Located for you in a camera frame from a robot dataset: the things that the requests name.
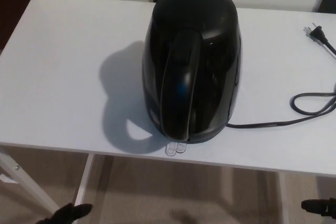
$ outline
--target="electric kettle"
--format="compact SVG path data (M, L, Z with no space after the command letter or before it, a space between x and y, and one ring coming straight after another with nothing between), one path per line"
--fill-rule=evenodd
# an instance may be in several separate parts
M232 0L159 0L145 39L148 115L173 141L205 142L228 123L237 97L241 36Z

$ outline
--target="power cord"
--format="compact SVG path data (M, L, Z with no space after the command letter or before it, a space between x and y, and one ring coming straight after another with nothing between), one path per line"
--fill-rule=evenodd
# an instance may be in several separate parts
M335 56L336 56L336 50L330 45L328 42L326 36L324 35L324 32L322 31L322 27L318 26L313 31L310 30L309 36L313 40L320 42L321 45L325 45ZM319 111L316 112L309 112L304 111L298 108L295 104L295 101L298 98L302 97L332 97L331 100ZM334 88L334 91L332 93L302 93L298 94L290 99L289 102L290 107L298 112L301 115L306 115L307 117L291 120L291 121L283 121L283 122L269 122L269 123L253 123L253 124L230 124L228 123L226 126L230 128L235 129L255 129L255 128L266 128L266 127L277 127L277 126L287 126L292 125L296 123L301 123L307 120L311 120L314 118L318 118L320 116L329 114L330 112L334 111L336 109L336 86Z

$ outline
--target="white table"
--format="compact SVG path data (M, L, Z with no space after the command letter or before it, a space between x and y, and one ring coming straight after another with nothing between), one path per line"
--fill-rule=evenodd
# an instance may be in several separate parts
M90 153L84 177L92 154L336 175L336 113L287 127L225 128L206 143L167 156L169 141L149 120L141 84L153 6L31 0L0 56L0 143ZM238 15L243 70L230 123L300 118L289 107L292 96L332 91L336 60L303 29L321 25L336 45L335 15L262 9L238 9ZM300 105L314 110L324 101ZM26 188L32 191L30 183Z

